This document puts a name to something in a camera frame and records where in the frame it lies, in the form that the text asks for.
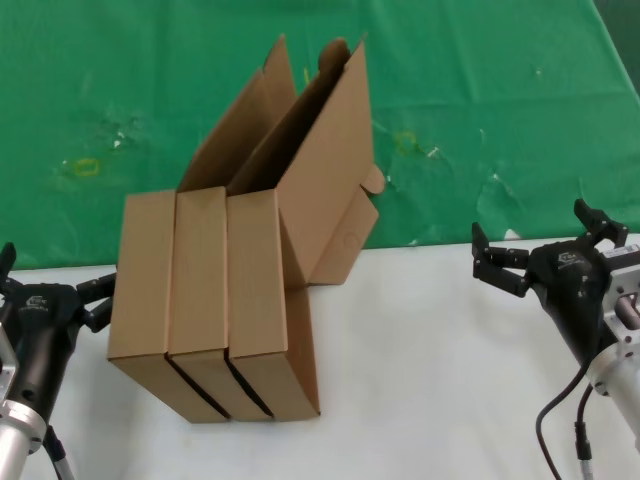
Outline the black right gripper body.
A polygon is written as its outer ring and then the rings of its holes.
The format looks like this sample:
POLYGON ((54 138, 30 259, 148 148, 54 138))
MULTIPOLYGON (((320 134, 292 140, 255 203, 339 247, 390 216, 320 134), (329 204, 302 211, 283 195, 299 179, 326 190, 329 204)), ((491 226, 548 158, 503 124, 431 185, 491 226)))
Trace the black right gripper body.
POLYGON ((603 320, 609 271, 597 242, 576 238, 533 249, 528 279, 578 364, 589 366, 614 340, 603 320))

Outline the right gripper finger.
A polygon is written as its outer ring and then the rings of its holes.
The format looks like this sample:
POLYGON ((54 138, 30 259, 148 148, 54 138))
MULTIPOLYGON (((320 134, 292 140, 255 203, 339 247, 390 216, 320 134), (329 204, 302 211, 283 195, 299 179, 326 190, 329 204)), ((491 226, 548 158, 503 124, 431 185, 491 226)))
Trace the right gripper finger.
POLYGON ((473 277, 523 298, 530 282, 527 275, 517 275, 514 270, 527 270, 530 252, 491 246, 478 222, 472 224, 471 235, 473 277))
POLYGON ((603 210, 591 208, 582 198, 574 203, 574 214, 585 228, 581 238, 588 239, 592 246, 604 239, 615 246, 624 246, 629 229, 623 223, 612 220, 603 210))

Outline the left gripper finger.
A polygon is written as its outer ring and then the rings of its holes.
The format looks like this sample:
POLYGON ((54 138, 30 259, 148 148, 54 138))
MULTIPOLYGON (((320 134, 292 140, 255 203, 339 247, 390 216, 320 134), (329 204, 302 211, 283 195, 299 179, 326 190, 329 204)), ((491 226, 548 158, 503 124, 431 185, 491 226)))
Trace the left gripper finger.
POLYGON ((5 243, 0 255, 0 294, 6 297, 14 288, 16 282, 10 278, 10 273, 16 261, 16 249, 13 243, 5 243))
POLYGON ((85 309, 82 317, 83 323, 93 333, 99 333, 111 323, 116 276, 114 272, 76 286, 83 305, 96 303, 93 309, 85 309))

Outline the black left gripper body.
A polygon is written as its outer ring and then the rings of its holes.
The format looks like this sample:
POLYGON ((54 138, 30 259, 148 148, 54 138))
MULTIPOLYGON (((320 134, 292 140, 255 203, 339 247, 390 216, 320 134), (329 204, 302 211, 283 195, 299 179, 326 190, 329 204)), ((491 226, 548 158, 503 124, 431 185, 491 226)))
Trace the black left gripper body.
POLYGON ((76 347, 84 304, 74 287, 56 283, 5 282, 1 295, 8 309, 1 316, 18 361, 7 398, 49 416, 76 347))

